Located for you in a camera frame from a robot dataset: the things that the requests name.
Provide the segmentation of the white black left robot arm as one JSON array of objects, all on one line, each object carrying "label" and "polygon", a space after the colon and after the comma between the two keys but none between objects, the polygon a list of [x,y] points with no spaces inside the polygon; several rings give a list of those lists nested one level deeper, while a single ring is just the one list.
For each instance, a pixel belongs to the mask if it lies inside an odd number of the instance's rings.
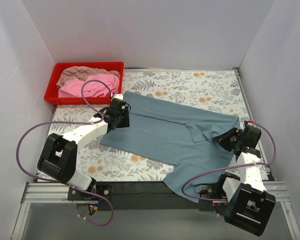
[{"label": "white black left robot arm", "polygon": [[96,181],[77,169],[77,153],[90,142],[116,128],[128,128],[129,110],[130,105],[123,100],[123,95],[116,94],[110,105],[96,113],[89,124],[63,135],[50,134],[40,155],[38,170],[62,184],[77,187],[85,200],[93,199],[97,193]]}]

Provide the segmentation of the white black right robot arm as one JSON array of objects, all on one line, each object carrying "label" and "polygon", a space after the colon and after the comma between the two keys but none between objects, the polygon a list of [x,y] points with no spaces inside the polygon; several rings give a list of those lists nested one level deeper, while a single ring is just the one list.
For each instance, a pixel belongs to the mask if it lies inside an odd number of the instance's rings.
[{"label": "white black right robot arm", "polygon": [[259,168],[261,152],[256,146],[261,134],[252,121],[245,121],[243,129],[233,128],[214,138],[223,149],[234,153],[239,176],[228,172],[220,175],[215,190],[226,202],[214,203],[213,208],[226,223],[258,237],[264,233],[276,204],[275,196],[264,186]]}]

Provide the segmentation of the blue-grey t shirt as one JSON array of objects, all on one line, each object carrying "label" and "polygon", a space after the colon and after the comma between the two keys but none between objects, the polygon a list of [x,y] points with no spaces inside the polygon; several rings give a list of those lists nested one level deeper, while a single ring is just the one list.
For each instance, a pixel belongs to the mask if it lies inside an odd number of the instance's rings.
[{"label": "blue-grey t shirt", "polygon": [[194,186],[214,184],[234,154],[214,141],[240,127],[237,116],[221,114],[127,91],[129,127],[116,128],[100,144],[163,164],[173,171],[163,179],[175,194],[198,203]]}]

